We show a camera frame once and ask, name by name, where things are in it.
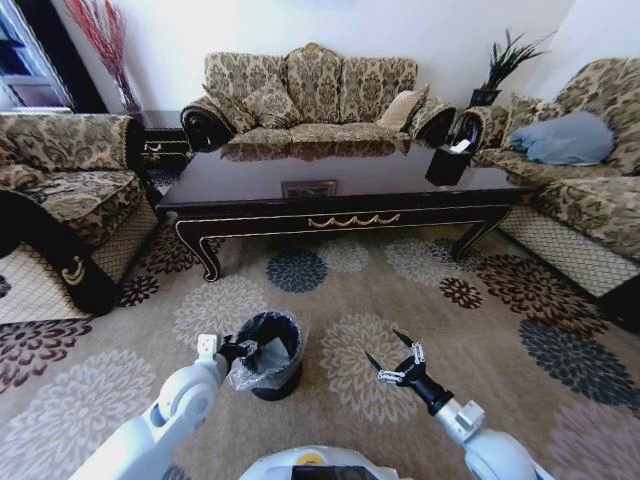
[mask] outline pen holder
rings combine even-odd
[[[448,145],[438,147],[425,178],[437,187],[456,185],[471,163],[471,152],[455,153]]]

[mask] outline patterned sofa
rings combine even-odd
[[[455,109],[438,99],[428,99],[415,112],[406,132],[374,123],[399,92],[414,88],[417,71],[413,60],[342,57],[315,43],[287,56],[211,53],[205,60],[205,90],[237,104],[277,78],[302,122],[290,129],[258,127],[238,134],[244,125],[225,116],[220,103],[205,95],[183,109],[182,123],[193,150],[228,141],[288,144],[420,138],[440,145]]]
[[[0,115],[0,324],[113,307],[157,223],[142,133],[125,116]]]
[[[546,187],[530,205],[514,208],[501,228],[597,297],[622,326],[638,328],[633,300],[640,294],[640,59],[586,65],[545,107],[561,114],[589,110],[609,123],[616,146],[599,165],[541,165],[507,148],[509,122],[540,112],[538,102],[474,107],[460,119],[462,130],[476,135],[478,163]]]

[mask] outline dark wooden coffee table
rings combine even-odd
[[[384,142],[227,144],[197,153],[157,205],[215,281],[207,238],[470,223],[460,259],[536,187],[497,168]]]

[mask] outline beige pillow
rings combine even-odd
[[[507,117],[504,136],[502,137],[500,146],[505,150],[511,149],[509,137],[511,137],[511,134],[517,129],[526,127],[532,123],[561,117],[566,113],[566,109],[558,103],[545,102],[535,97],[522,97],[512,94],[509,116]]]
[[[300,112],[277,78],[249,94],[242,105],[265,128],[290,128],[302,121]]]
[[[414,92],[411,90],[400,92],[376,124],[379,127],[389,128],[396,132],[402,131],[407,123],[411,121],[411,117],[413,117],[416,110],[422,106],[428,93],[429,84]]]

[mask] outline table leg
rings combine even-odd
[[[511,211],[511,207],[498,210],[495,215],[474,223],[469,230],[451,248],[451,256],[455,261],[461,260],[466,253],[487,233],[496,228]]]
[[[218,257],[207,243],[206,237],[196,232],[181,228],[181,223],[176,222],[176,232],[189,249],[194,253],[204,266],[204,279],[207,282],[215,282],[220,277],[220,262]]]

